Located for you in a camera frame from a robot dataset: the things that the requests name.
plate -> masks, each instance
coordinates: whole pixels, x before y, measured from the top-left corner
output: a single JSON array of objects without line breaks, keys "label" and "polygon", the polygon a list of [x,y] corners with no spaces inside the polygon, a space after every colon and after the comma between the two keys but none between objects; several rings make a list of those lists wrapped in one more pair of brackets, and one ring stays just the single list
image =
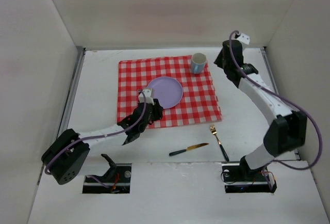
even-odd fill
[{"label": "plate", "polygon": [[179,81],[171,77],[159,77],[152,80],[149,88],[154,89],[153,98],[158,99],[164,109],[169,109],[180,103],[184,90]]}]

light blue cup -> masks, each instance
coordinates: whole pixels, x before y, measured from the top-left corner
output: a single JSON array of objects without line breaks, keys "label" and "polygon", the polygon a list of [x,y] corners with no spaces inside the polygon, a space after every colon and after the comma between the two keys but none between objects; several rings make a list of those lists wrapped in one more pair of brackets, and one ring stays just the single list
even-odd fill
[{"label": "light blue cup", "polygon": [[206,56],[202,53],[193,54],[191,57],[190,72],[199,74],[206,65]]}]

white wall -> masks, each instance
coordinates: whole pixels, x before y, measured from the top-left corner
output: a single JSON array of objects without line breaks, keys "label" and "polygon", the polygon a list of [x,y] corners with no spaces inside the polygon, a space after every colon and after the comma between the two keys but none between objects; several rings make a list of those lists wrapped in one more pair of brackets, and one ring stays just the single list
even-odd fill
[{"label": "white wall", "polygon": [[293,0],[54,0],[75,44],[219,46],[234,29],[266,45]]},{"label": "white wall", "polygon": [[52,0],[0,0],[0,216],[27,223],[76,48]]},{"label": "white wall", "polygon": [[[325,208],[330,213],[330,0],[295,0],[267,47],[280,93],[306,108],[321,129],[324,148],[313,169]],[[312,161],[318,149],[308,126],[303,158]]]}]

checkered tablecloth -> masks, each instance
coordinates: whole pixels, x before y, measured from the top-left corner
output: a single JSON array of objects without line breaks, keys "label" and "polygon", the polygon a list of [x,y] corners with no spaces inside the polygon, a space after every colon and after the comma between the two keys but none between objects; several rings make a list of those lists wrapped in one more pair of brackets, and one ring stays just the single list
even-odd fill
[{"label": "checkered tablecloth", "polygon": [[202,73],[190,73],[191,55],[119,62],[117,121],[132,114],[137,106],[137,91],[161,76],[177,79],[184,94],[179,104],[163,111],[163,119],[149,125],[172,127],[221,120],[221,111],[208,65]]}]

black handle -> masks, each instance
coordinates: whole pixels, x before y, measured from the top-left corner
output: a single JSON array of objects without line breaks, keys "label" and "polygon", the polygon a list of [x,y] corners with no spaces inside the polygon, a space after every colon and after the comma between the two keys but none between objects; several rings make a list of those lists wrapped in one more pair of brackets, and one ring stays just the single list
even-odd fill
[{"label": "black handle", "polygon": [[225,160],[228,162],[229,161],[229,157],[225,151],[225,149],[223,148],[222,144],[220,145],[221,151],[222,151],[222,155],[225,158]]},{"label": "black handle", "polygon": [[177,154],[184,153],[184,152],[186,152],[186,151],[187,151],[187,149],[183,149],[183,150],[175,151],[175,152],[170,153],[169,156],[175,156],[175,155],[177,155]]}]

